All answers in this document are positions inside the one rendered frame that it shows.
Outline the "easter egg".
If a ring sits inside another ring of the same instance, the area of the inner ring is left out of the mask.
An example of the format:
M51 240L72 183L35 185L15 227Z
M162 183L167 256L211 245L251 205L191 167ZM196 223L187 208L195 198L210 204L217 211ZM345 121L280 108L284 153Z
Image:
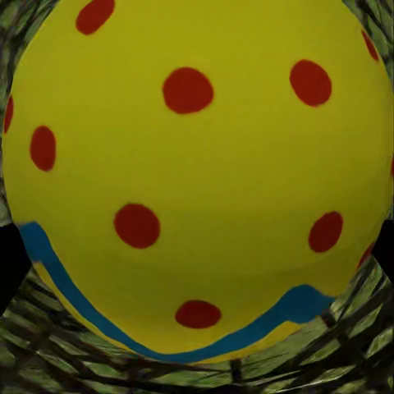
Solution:
M394 86L343 0L61 0L22 55L4 199L74 320L169 364L285 341L394 202Z

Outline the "wicker basket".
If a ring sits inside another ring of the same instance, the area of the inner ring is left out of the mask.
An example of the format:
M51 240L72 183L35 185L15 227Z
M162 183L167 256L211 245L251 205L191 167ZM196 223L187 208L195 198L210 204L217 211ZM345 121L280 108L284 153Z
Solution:
M16 1L0 0L0 17ZM21 0L10 27L6 29L0 25L0 88L2 87L3 81L8 78L6 103L8 103L8 94L11 92L11 83L15 79L14 60L16 53L19 48L28 49L28 43L24 40L26 31L49 8L49 13L53 13L53 0L50 0L46 7L38 13L37 10L41 2L42 0ZM373 41L368 18L370 16L386 36L391 46L389 53L386 55L380 53L379 56L386 66L384 72L387 72L387 64L394 62L394 43L387 34L384 25L374 15L368 3L365 0L357 0L357 3L363 21L363 28L366 28L366 33L368 33L368 39ZM386 0L376 0L376 3L381 4L381 7L394 20L394 11L389 7ZM32 8L34 9L29 20L16 32L21 18ZM9 47L8 68L2 78L2 56L7 47ZM5 113L1 108L0 116L5 117ZM0 177L0 188L3 188L4 184L5 181L2 175ZM37 283L33 283L30 279L25 278L20 284L22 290L16 291L16 294L13 296L15 301L10 302L7 307L14 314L28 319L34 325L39 325L42 328L42 332L36 334L19 323L13 323L5 314L0 315L0 328L21 337L28 343L28 346L24 348L0 336L0 346L7 348L7 351L14 356L14 360L10 366L4 367L0 365L0 393L4 391L7 385L11 385L30 389L36 394L99 394L87 386L87 384L81 382L81 378L96 383L101 382L110 388L122 392L122 394L140 394L140 392L144 392L143 394L152 394L155 392L165 392L166 394L262 394L264 390L274 383L290 379L295 380L281 391L267 394L333 394L346 383L363 379L366 379L365 383L355 389L353 394L368 394L368 390L371 388L376 391L376 394L394 394L394 386L392 387L388 382L390 377L394 377L394 343L386 345L371 357L366 356L368 349L378 335L387 331L394 324L394 282L380 290L380 286L386 279L386 274L384 273L371 296L362 305L343 318L351 302L363 290L363 284L369 277L369 274L374 270L375 264L374 256L370 255L363 268L353 277L355 280L361 275L350 299L334 314L329 313L329 309L327 309L327 312L323 312L321 318L328 327L326 332L308 344L304 349L296 351L289 360L270 373L247 379L245 379L243 365L241 364L242 356L238 359L231 358L231 360L225 360L225 362L229 363L229 369L220 370L197 368L197 364L184 366L184 363L169 364L166 362L156 362L145 358L144 355L137 354L135 354L136 357L133 360L108 355L108 353L99 350L97 346L92 346L86 341L70 334L70 332L92 332L92 328L87 328L86 325L84 325L85 328L80 328L77 320L71 317L71 314L67 312L66 308L56 311L52 307L37 300L26 289L27 286L56 301L57 297ZM50 317L51 321L28 310L17 299L17 296L41 309ZM351 332L361 319L371 314L371 312L380 306L382 308L377 318L373 321L373 324L368 329L357 334L357 336L350 337L348 331ZM340 318L335 319L334 315L341 309ZM94 332L92 333L94 334ZM56 341L71 344L78 350L88 353L89 356L71 355L59 346ZM333 341L338 341L341 347L324 360L303 365L304 361ZM52 354L45 354L46 356L59 357L80 373L66 372L54 366L50 361L45 360L43 357L44 354L39 351L41 346L46 346L53 351ZM20 376L18 373L25 368L25 364L28 361L35 364L35 367L30 367L32 370L45 372L52 380L60 384L63 390L39 387L27 378ZM129 379L104 378L88 369L88 366L84 365L83 362L111 365L128 376ZM347 367L348 365L354 365L354 369L341 378L309 384L329 370ZM159 378L179 370L214 372L216 375L220 373L231 373L232 383L214 388L205 388L186 386L185 384L171 386L168 384L145 382L151 378Z

